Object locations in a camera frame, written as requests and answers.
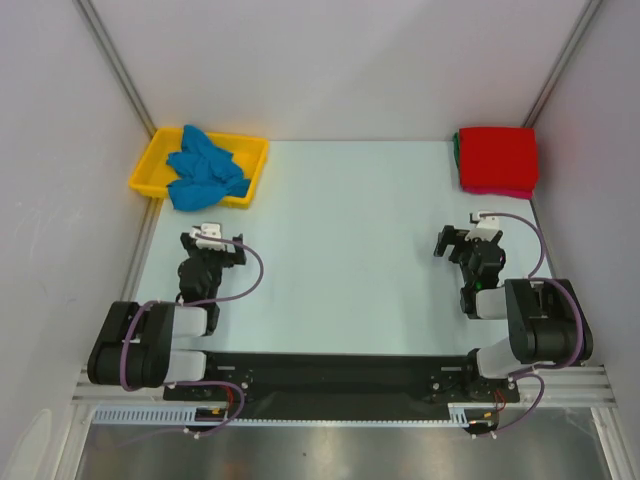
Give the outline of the blue t shirt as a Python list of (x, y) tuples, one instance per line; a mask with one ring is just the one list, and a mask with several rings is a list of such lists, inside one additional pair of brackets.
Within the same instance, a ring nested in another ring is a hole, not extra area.
[(193, 125), (184, 127), (181, 150), (171, 152), (166, 164), (178, 175), (167, 185), (175, 210), (195, 212), (226, 196), (243, 198), (248, 193), (250, 180), (233, 161), (233, 154)]

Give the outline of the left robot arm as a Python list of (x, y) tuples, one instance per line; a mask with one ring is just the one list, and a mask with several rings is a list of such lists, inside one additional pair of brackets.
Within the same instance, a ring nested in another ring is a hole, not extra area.
[(241, 234), (230, 245), (207, 241), (204, 235), (202, 228), (194, 228), (180, 236), (187, 258), (177, 269), (179, 291), (173, 302), (155, 301), (148, 307), (126, 301), (111, 305), (89, 356), (91, 383), (140, 389), (186, 381), (187, 389), (202, 400), (219, 392), (221, 376), (206, 366), (203, 353), (195, 356), (190, 371), (170, 374), (170, 364), (177, 359), (171, 351), (172, 341), (214, 333), (220, 308), (213, 299), (223, 271), (246, 264)]

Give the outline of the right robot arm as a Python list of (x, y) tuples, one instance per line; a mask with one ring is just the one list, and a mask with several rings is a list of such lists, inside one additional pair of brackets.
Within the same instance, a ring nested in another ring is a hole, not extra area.
[(468, 319), (507, 324), (504, 339), (439, 363), (443, 372), (457, 374), (463, 393), (473, 401), (486, 400), (498, 382), (514, 385), (539, 369), (571, 367), (589, 359), (593, 351), (590, 327), (569, 280), (499, 280), (506, 265), (502, 235), (500, 229), (480, 223), (471, 230), (446, 225), (433, 251), (459, 267), (460, 305)]

